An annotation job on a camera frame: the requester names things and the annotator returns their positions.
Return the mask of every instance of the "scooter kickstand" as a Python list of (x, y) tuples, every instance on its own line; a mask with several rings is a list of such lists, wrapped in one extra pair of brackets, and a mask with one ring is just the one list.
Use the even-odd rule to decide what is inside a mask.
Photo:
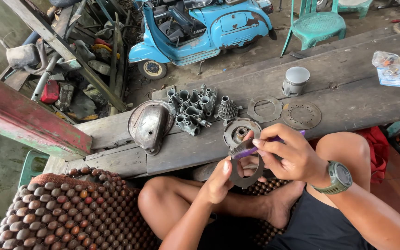
[(201, 64), (204, 62), (204, 60), (200, 61), (200, 66), (199, 66), (199, 72), (197, 73), (197, 76), (201, 75)]

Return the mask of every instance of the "green plastic chair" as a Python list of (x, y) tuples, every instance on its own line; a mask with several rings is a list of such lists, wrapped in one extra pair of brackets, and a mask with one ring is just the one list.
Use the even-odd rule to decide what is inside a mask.
[(45, 154), (45, 153), (40, 153), (40, 152), (37, 152), (34, 150), (31, 150), (27, 153), (26, 160), (24, 161), (24, 165), (23, 165), (23, 171), (21, 172), (21, 178), (19, 178), (18, 187), (29, 184), (30, 180), (33, 177), (42, 174), (42, 172), (33, 170), (33, 160), (35, 158), (48, 159), (49, 155)]
[(294, 0), (292, 0), (291, 27), (281, 56), (285, 54), (291, 40), (291, 34), (294, 34), (302, 41), (302, 50), (314, 47), (317, 42), (330, 37), (339, 36), (339, 39), (345, 37), (347, 26), (344, 19), (337, 14), (338, 0), (333, 1), (333, 7), (330, 12), (316, 12), (316, 3), (317, 0), (302, 0), (299, 19), (294, 20)]
[(373, 0), (363, 1), (363, 3), (360, 3), (361, 0), (340, 0), (339, 6), (337, 7), (337, 12), (359, 12), (359, 19), (362, 19), (367, 15), (368, 9), (370, 8)]

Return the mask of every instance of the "knee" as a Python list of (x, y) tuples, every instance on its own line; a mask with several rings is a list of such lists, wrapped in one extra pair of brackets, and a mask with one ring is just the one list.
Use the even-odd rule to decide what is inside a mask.
[(158, 206), (167, 190), (166, 187), (170, 180), (168, 177), (160, 176), (152, 178), (145, 183), (138, 195), (138, 208), (141, 212)]
[(335, 151), (350, 152), (358, 157), (370, 159), (370, 146), (367, 140), (361, 135), (351, 132), (325, 135), (317, 143), (316, 151), (320, 151), (324, 155), (332, 155)]

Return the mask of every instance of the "wooden post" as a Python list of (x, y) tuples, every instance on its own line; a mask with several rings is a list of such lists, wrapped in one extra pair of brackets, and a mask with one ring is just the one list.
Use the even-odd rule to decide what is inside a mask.
[(113, 106), (120, 112), (126, 110), (126, 105), (113, 91), (98, 77), (97, 74), (75, 53), (63, 38), (42, 19), (32, 7), (23, 0), (3, 0), (22, 20), (35, 30), (47, 43), (55, 49), (66, 61), (76, 59), (83, 67), (79, 70), (86, 80), (92, 84)]
[(0, 135), (66, 161), (91, 153), (92, 137), (1, 81)]

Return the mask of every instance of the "bare foot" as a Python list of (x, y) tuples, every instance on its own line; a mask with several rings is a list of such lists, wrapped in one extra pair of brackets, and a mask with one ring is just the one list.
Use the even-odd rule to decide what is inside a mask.
[(305, 182), (292, 181), (266, 195), (264, 199), (267, 213), (264, 220), (276, 228), (284, 228), (289, 221), (289, 211), (294, 202), (302, 195)]

